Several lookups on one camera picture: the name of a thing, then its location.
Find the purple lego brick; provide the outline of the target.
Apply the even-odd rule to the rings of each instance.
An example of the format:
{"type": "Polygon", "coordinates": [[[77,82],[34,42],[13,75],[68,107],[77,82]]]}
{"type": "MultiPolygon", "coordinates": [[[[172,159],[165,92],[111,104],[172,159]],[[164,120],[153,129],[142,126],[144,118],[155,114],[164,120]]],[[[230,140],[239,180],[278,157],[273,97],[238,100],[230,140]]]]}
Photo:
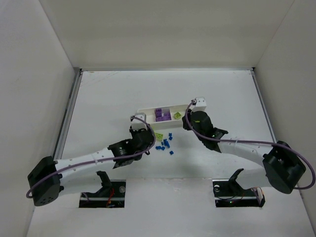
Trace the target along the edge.
{"type": "Polygon", "coordinates": [[[160,118],[155,118],[156,122],[169,121],[171,120],[171,114],[164,114],[160,118]]]}

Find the purple curved studded lego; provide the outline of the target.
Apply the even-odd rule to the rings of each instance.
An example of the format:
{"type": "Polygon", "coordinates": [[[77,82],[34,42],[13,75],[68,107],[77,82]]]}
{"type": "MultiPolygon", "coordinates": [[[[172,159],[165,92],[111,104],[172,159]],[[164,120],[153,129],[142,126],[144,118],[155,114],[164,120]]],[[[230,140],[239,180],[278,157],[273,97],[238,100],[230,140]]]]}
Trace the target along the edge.
{"type": "Polygon", "coordinates": [[[155,109],[155,117],[156,118],[162,117],[162,109],[161,108],[155,109]]]}

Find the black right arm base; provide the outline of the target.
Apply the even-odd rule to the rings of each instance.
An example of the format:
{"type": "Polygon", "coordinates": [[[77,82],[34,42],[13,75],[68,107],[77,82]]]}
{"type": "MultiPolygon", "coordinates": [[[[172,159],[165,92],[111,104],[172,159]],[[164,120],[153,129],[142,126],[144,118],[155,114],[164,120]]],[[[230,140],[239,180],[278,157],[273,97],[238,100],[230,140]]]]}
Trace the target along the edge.
{"type": "Polygon", "coordinates": [[[260,187],[243,189],[237,183],[237,177],[243,171],[238,169],[229,179],[213,179],[215,206],[220,207],[259,207],[266,203],[265,195],[260,187]]]}

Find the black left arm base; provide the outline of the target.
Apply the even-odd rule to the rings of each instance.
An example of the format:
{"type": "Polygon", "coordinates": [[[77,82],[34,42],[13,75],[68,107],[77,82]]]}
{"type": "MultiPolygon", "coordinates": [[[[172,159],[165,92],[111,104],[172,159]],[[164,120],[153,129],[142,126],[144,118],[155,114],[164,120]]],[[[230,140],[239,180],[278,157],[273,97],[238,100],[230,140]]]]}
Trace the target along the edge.
{"type": "Polygon", "coordinates": [[[101,187],[95,192],[80,194],[79,208],[124,208],[126,180],[111,180],[105,171],[98,171],[101,187]]]}

